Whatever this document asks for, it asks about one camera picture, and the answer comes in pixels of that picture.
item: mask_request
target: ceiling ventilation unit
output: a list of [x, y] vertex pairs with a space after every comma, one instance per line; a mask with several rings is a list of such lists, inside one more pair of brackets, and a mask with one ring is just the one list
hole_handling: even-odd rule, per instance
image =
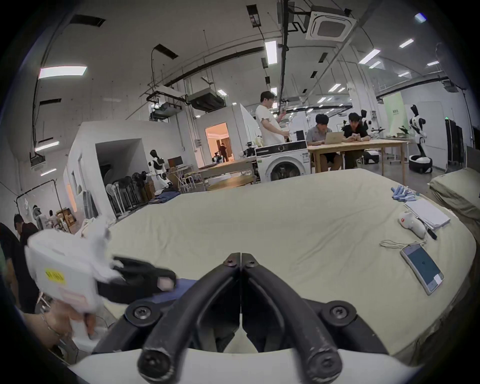
[[310, 16], [305, 17], [307, 40], [344, 41], [357, 20], [335, 8], [313, 6]]
[[217, 95], [211, 88], [187, 96], [187, 103], [204, 112], [211, 112], [225, 106], [225, 100]]

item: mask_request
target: bed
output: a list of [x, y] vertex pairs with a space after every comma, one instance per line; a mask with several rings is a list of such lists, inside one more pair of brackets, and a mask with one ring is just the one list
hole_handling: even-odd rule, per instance
[[[418, 238], [401, 228], [397, 183], [364, 169], [306, 175], [231, 190], [183, 194], [111, 227], [109, 256], [127, 255], [199, 279], [232, 252], [249, 252], [306, 299], [346, 300], [399, 356], [446, 312], [476, 244], [455, 215], [425, 249], [445, 275], [427, 296], [398, 249]], [[106, 303], [121, 316], [125, 306]]]

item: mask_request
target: humanoid robot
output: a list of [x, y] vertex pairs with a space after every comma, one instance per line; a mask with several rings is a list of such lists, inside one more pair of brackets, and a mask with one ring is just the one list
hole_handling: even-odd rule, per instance
[[420, 155], [412, 155], [408, 158], [408, 168], [418, 173], [430, 173], [432, 169], [432, 159], [425, 152], [425, 139], [427, 134], [423, 131], [423, 125], [426, 120], [419, 115], [417, 106], [410, 107], [414, 117], [410, 119], [410, 127], [415, 131], [415, 143], [420, 151]]

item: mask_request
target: green banner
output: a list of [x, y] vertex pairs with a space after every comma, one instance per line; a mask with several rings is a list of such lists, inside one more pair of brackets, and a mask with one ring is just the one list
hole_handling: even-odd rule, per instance
[[404, 133], [400, 130], [402, 127], [410, 131], [407, 112], [405, 111], [401, 93], [397, 92], [393, 95], [385, 96], [384, 105], [389, 127], [387, 135], [396, 136], [398, 133]]

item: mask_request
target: white cable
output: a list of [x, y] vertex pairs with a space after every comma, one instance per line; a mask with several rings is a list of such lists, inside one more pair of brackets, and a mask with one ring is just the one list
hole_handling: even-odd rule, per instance
[[409, 245], [423, 245], [426, 242], [427, 242], [427, 238], [425, 237], [425, 239], [423, 239], [422, 241], [413, 241], [410, 243], [397, 243], [396, 241], [392, 241], [392, 240], [382, 240], [379, 243], [379, 245], [385, 248], [405, 248]]

